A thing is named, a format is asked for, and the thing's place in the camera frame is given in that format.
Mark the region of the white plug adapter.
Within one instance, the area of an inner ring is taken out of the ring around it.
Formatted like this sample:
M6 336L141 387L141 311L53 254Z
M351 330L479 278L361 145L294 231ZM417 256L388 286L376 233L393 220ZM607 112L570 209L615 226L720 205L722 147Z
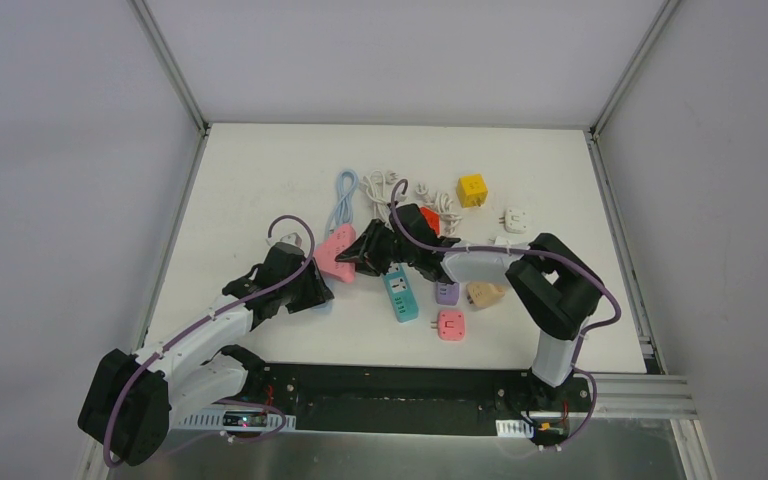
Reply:
M526 211L519 207L507 207L500 217L500 224L507 233L525 234L528 226Z

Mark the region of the pink triangular socket adapter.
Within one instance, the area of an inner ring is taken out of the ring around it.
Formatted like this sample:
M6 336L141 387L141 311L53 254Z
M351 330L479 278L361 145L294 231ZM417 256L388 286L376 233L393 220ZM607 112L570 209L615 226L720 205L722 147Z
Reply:
M336 258L356 240L356 231L351 224L343 224L328 234L314 252L314 259L320 272L328 278L343 283L355 280L355 266L350 262L340 262Z

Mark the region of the beige dragon cube socket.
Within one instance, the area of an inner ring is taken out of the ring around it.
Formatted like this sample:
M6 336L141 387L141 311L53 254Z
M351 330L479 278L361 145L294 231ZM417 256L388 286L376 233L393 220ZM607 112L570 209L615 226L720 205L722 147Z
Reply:
M466 286L468 302L476 309L486 309L499 303L505 296L505 288L486 282L470 282Z

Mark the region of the red cube socket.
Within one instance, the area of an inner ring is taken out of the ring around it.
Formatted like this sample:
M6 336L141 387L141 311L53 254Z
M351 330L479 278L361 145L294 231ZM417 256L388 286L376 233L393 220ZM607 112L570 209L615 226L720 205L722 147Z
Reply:
M421 207L420 213L436 236L441 234L441 222L438 213L428 207Z

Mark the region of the purple power strip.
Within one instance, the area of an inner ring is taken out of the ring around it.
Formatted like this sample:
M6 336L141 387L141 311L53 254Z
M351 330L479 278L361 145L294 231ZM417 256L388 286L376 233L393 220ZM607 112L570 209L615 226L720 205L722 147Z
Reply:
M460 285L458 283L441 283L435 284L435 302L442 306L456 306L460 299Z

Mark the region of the pink small plug adapter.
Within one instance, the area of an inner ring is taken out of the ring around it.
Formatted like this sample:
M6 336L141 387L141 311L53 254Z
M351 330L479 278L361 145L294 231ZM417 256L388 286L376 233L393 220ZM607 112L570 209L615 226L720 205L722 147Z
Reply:
M466 334L465 315L457 309L440 310L431 322L431 328L442 341L462 341Z

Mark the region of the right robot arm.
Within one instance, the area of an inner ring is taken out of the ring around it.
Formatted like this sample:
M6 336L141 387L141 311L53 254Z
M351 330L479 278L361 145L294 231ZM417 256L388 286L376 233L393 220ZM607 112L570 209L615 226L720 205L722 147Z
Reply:
M360 273L382 276L405 264L430 282L509 286L540 330L529 400L543 410L567 397L567 378L580 350L582 327L612 294L558 237L541 233L527 244L479 245L438 235L415 204L395 207L388 221L375 219L338 253Z

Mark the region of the teal power strip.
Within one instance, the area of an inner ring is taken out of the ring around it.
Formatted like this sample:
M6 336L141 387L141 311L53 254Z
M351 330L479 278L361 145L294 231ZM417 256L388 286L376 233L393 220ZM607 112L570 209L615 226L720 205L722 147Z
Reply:
M383 275L391 305L399 323L415 320L419 316L419 306L403 265L393 263Z

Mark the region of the yellow cube socket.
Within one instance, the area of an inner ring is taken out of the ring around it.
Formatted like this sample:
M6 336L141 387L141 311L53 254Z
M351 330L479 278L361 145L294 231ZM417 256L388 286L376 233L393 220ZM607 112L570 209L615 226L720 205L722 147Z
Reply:
M488 187L481 174L471 174L458 179L455 192L462 208L478 208L486 202Z

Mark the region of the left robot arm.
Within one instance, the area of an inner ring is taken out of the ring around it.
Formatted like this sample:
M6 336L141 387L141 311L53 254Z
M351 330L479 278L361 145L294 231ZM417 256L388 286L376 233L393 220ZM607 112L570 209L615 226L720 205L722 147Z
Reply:
M269 405L266 363L237 340L280 309L296 313L333 297L312 257L290 243L273 244L194 323L134 353L107 353L79 428L102 445L108 467L136 466L158 450L171 427L210 404L234 397Z

